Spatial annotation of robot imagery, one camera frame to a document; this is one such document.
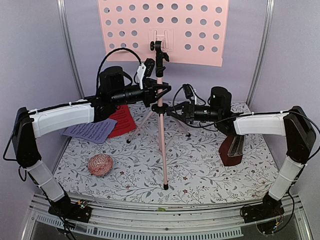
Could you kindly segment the red sheet music paper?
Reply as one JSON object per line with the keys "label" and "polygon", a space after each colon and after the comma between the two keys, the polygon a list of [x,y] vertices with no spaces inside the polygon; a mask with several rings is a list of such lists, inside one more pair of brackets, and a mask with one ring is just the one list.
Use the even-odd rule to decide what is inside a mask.
{"label": "red sheet music paper", "polygon": [[113,131],[108,136],[108,139],[115,138],[134,131],[137,126],[131,115],[128,105],[121,106],[109,119],[117,121]]}

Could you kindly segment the pink music stand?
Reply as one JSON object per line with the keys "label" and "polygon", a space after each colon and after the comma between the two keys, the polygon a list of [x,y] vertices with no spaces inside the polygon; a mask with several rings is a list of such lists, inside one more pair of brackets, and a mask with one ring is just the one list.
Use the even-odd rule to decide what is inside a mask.
{"label": "pink music stand", "polygon": [[114,62],[154,59],[159,83],[165,62],[221,67],[229,5],[227,0],[100,0],[105,51]]}

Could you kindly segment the purple sheet music paper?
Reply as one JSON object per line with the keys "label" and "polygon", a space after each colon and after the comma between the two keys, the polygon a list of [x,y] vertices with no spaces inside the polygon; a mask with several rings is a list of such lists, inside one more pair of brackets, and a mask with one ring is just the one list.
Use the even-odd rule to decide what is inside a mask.
{"label": "purple sheet music paper", "polygon": [[112,133],[117,123],[116,120],[108,118],[96,123],[77,124],[68,127],[62,135],[102,144]]}

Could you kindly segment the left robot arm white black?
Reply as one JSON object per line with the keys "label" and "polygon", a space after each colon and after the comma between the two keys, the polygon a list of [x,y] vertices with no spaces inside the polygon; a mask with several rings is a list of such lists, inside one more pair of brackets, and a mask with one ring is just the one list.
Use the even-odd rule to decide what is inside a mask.
{"label": "left robot arm white black", "polygon": [[24,169],[63,217],[74,213],[74,205],[44,163],[40,139],[68,127],[102,123],[124,105],[142,102],[146,107],[154,106],[172,89],[168,83],[150,78],[147,72],[138,77],[140,82],[136,84],[120,66],[99,69],[94,95],[42,109],[21,107],[17,111],[7,143],[12,145],[14,157],[4,154],[3,159]]}

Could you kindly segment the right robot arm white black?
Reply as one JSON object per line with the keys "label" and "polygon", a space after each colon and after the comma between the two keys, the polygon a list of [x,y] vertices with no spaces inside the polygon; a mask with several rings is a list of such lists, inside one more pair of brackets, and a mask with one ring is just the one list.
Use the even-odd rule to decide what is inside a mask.
{"label": "right robot arm white black", "polygon": [[167,109],[168,115],[189,126],[194,122],[205,122],[224,134],[229,146],[220,155],[223,161],[234,158],[241,137],[262,135],[284,139],[285,159],[258,208],[262,218],[269,218],[278,210],[282,198],[298,180],[308,161],[315,156],[312,150],[319,127],[299,105],[283,111],[241,113],[232,111],[232,94],[224,87],[212,87],[208,102],[201,105],[196,104],[197,95],[192,86],[184,84],[181,90],[186,101],[173,102]]}

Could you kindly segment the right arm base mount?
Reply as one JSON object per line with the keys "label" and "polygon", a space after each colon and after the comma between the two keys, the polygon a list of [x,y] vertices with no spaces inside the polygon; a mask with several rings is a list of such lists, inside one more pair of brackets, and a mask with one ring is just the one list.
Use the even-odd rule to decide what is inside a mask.
{"label": "right arm base mount", "polygon": [[245,223],[251,223],[277,217],[285,213],[281,200],[273,199],[267,192],[262,199],[262,203],[256,205],[244,205],[239,214]]}

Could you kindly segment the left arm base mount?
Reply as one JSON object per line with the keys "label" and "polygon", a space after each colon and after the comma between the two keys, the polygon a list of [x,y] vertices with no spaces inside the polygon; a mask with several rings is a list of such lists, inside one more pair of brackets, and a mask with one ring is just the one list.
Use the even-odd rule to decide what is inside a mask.
{"label": "left arm base mount", "polygon": [[89,222],[93,211],[92,207],[82,207],[78,203],[71,203],[67,201],[49,201],[49,203],[49,214],[58,216],[61,219],[73,220],[82,223]]}

